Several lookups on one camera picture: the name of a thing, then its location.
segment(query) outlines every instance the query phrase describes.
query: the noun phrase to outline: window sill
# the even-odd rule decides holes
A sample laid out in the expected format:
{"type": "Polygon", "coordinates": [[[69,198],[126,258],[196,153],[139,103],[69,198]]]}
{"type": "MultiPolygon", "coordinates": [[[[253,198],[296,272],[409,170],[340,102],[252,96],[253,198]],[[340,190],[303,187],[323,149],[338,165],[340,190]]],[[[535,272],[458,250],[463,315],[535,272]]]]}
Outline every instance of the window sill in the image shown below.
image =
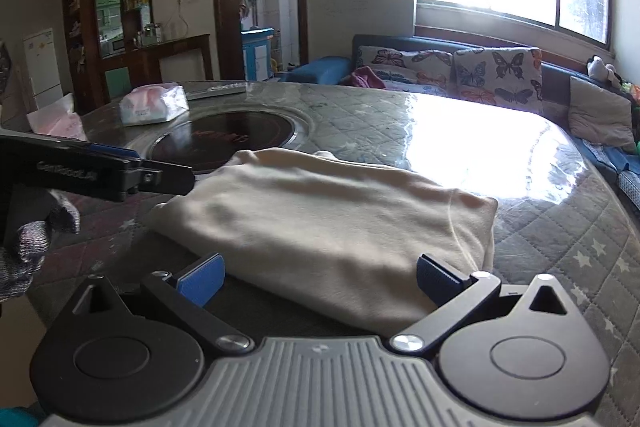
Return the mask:
{"type": "Polygon", "coordinates": [[[419,2],[416,24],[520,42],[584,63],[593,55],[602,57],[605,62],[614,60],[614,54],[604,47],[543,25],[495,12],[419,2]]]}

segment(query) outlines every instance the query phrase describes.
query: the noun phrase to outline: window frame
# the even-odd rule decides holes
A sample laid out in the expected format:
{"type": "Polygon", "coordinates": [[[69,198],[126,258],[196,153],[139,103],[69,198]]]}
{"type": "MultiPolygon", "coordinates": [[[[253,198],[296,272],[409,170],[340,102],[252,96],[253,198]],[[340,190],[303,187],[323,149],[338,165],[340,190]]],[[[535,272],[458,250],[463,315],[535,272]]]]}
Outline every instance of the window frame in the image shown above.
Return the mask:
{"type": "Polygon", "coordinates": [[[583,35],[582,33],[578,33],[578,32],[574,32],[572,30],[569,30],[567,28],[563,28],[562,26],[560,26],[560,0],[556,0],[556,23],[555,25],[551,25],[551,24],[546,24],[534,19],[529,19],[526,17],[521,17],[519,15],[515,15],[512,13],[506,13],[506,12],[500,12],[500,11],[496,11],[496,10],[492,10],[490,8],[479,8],[479,7],[475,7],[475,6],[466,6],[464,4],[459,4],[459,3],[455,3],[455,2],[447,2],[447,1],[438,1],[438,0],[418,0],[418,6],[422,5],[422,6],[446,6],[446,7],[452,7],[452,8],[459,8],[462,10],[471,10],[471,11],[475,11],[475,12],[480,12],[480,13],[485,13],[487,15],[492,15],[492,16],[496,16],[496,17],[502,17],[502,18],[507,18],[507,19],[513,19],[513,20],[517,20],[517,21],[522,21],[525,23],[529,23],[532,24],[534,26],[538,26],[541,28],[545,28],[547,30],[551,30],[551,31],[555,31],[558,33],[562,33],[564,35],[568,35],[570,37],[576,38],[576,39],[580,39],[581,41],[584,42],[588,42],[589,44],[592,44],[593,46],[596,46],[598,48],[602,48],[606,51],[610,51],[611,49],[611,29],[612,29],[612,1],[613,0],[607,0],[607,30],[606,30],[606,41],[605,42],[600,42],[596,39],[592,39],[591,37],[588,37],[587,35],[583,35]]]}

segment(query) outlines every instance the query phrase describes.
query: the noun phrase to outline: beige cloth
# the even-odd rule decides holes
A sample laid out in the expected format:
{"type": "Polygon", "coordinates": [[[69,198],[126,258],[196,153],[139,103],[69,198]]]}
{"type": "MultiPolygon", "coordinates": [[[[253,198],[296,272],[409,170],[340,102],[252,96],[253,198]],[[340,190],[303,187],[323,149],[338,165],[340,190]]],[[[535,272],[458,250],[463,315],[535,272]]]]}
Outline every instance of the beige cloth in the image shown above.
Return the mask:
{"type": "Polygon", "coordinates": [[[571,77],[569,129],[571,134],[591,143],[636,151],[631,131],[631,102],[606,89],[571,77]]]}
{"type": "Polygon", "coordinates": [[[434,309],[416,283],[420,254],[491,269],[496,210],[414,172],[267,149],[236,153],[145,224],[198,255],[220,252],[239,279],[386,336],[434,309]]]}

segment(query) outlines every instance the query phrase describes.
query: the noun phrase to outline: remote control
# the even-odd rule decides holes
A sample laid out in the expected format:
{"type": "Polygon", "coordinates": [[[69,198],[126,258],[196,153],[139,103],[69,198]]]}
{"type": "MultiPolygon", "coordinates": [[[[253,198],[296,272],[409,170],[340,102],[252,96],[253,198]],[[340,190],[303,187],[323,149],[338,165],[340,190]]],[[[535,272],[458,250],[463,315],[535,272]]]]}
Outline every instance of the remote control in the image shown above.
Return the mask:
{"type": "Polygon", "coordinates": [[[237,92],[246,92],[246,84],[244,82],[238,82],[237,84],[226,84],[225,86],[214,86],[200,91],[188,92],[187,100],[199,100],[201,98],[209,98],[211,96],[235,94],[237,92]]]}

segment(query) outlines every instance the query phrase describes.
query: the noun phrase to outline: white refrigerator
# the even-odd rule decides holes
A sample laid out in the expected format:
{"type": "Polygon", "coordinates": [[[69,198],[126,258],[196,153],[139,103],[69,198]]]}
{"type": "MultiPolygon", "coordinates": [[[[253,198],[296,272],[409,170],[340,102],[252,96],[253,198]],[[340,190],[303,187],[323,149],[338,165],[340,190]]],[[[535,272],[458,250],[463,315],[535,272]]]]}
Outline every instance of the white refrigerator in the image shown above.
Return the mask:
{"type": "Polygon", "coordinates": [[[53,29],[30,35],[23,39],[23,44],[31,95],[41,109],[62,98],[53,29]]]}

